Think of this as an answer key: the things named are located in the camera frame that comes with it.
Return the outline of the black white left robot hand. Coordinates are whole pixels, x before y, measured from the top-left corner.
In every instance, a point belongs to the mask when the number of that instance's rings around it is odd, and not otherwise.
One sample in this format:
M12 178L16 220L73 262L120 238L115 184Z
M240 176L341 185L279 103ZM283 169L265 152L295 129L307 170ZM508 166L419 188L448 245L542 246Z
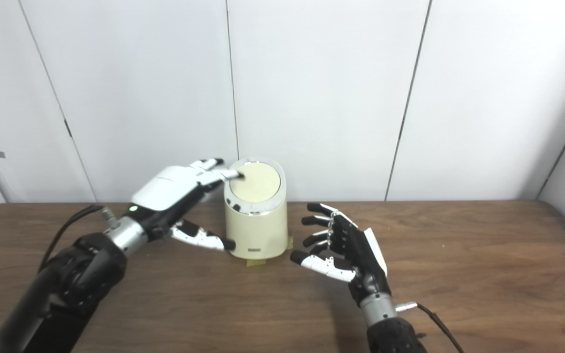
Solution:
M170 166L135 192L125 216L137 222L148 242L173 238L211 250L233 251L236 243L222 238L184 217L202 199L242 172L219 169L222 159L198 159L186 167Z

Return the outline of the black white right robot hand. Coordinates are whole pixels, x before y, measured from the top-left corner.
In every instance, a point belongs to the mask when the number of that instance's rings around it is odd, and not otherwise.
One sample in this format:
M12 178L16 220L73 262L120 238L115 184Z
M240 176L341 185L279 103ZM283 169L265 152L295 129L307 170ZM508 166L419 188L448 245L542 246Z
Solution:
M361 230L340 210L323 203L308 203L312 215L303 217L305 226L321 226L303 242L308 252L293 250L290 260L327 277L348 284L357 306L368 297L392 295L386 263L371 229Z

